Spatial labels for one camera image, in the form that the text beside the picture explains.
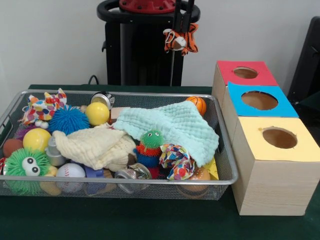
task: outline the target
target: white wall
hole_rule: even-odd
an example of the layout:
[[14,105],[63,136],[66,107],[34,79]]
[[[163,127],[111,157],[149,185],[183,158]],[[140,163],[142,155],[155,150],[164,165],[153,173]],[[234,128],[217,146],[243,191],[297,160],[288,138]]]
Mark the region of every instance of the white wall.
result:
[[[0,0],[0,113],[30,84],[107,83],[102,0]],[[199,53],[182,85],[211,86],[217,60],[266,61],[287,91],[319,0],[196,0]]]
[[217,60],[265,61],[288,92],[320,0],[196,0],[199,53],[184,59],[185,86],[211,86]]

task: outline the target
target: red square lid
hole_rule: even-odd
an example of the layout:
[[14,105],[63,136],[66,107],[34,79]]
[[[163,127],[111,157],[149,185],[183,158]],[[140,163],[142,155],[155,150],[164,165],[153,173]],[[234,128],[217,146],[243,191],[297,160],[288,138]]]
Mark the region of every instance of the red square lid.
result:
[[278,86],[264,61],[217,61],[225,85]]

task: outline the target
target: basketball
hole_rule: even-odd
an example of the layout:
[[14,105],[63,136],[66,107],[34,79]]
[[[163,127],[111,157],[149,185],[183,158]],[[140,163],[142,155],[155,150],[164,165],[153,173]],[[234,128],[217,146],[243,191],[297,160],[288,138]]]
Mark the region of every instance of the basketball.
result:
[[207,105],[206,105],[205,100],[203,100],[199,96],[190,96],[186,100],[190,101],[190,102],[193,102],[193,104],[196,106],[196,108],[198,109],[198,111],[201,114],[201,116],[205,115],[205,113],[207,111]]

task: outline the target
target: black cable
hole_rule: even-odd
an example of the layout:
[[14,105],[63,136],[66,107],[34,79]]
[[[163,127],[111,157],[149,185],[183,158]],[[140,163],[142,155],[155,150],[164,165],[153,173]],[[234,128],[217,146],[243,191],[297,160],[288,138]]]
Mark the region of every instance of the black cable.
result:
[[92,76],[90,77],[90,79],[89,79],[89,82],[88,82],[89,85],[91,84],[92,79],[95,79],[95,82],[96,82],[97,85],[100,84],[97,76],[96,76],[96,75],[92,75]]

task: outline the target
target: yellow square lid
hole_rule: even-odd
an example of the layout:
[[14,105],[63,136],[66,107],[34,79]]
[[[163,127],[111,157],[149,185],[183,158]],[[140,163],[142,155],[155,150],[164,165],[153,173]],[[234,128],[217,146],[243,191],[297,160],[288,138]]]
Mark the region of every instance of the yellow square lid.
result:
[[299,118],[239,116],[239,122],[256,160],[320,162],[320,148]]

